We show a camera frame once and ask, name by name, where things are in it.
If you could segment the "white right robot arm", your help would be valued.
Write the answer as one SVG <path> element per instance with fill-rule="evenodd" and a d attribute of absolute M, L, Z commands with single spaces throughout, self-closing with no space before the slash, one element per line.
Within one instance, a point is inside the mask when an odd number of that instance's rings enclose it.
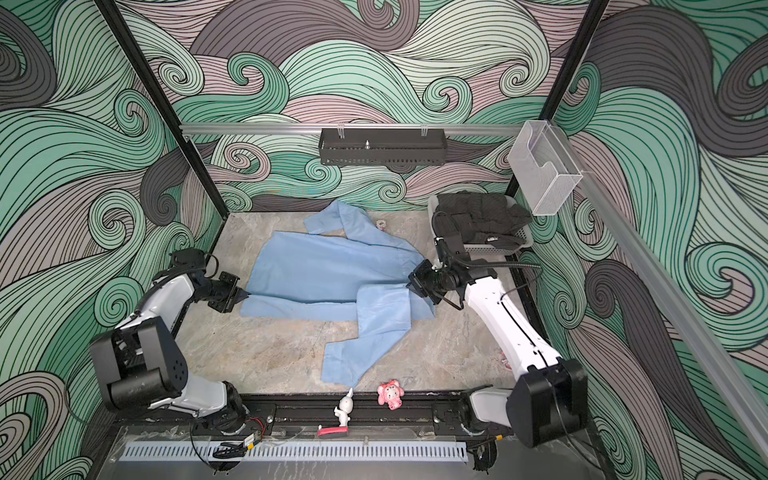
<path fill-rule="evenodd" d="M 482 386 L 462 395 L 462 426 L 471 435 L 497 428 L 523 445 L 571 436 L 588 423 L 588 376 L 577 360 L 566 360 L 531 325 L 498 278 L 507 262 L 474 260 L 459 231 L 432 229 L 436 263 L 422 261 L 408 276 L 408 288 L 433 305 L 470 309 L 483 321 L 504 353 L 515 384 Z"/>

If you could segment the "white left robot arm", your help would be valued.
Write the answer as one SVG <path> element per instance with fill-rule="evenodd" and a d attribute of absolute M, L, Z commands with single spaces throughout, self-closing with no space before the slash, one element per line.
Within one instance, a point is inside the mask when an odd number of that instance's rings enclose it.
<path fill-rule="evenodd" d="M 191 304 L 205 302 L 229 313 L 247 298 L 237 276 L 207 272 L 216 260 L 196 248 L 171 253 L 169 267 L 153 277 L 129 315 L 91 340 L 89 354 L 107 410 L 174 411 L 224 435 L 245 426 L 248 411 L 236 387 L 190 373 L 175 340 Z"/>

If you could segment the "light blue long sleeve shirt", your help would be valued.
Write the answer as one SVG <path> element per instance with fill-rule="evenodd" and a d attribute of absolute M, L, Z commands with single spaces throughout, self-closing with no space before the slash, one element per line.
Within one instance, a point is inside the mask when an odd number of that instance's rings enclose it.
<path fill-rule="evenodd" d="M 305 232 L 277 231 L 261 248 L 246 287 L 247 317 L 356 322 L 357 337 L 329 343 L 321 379 L 354 387 L 435 305 L 408 277 L 424 261 L 409 242 L 380 230 L 358 208 L 334 201 Z"/>

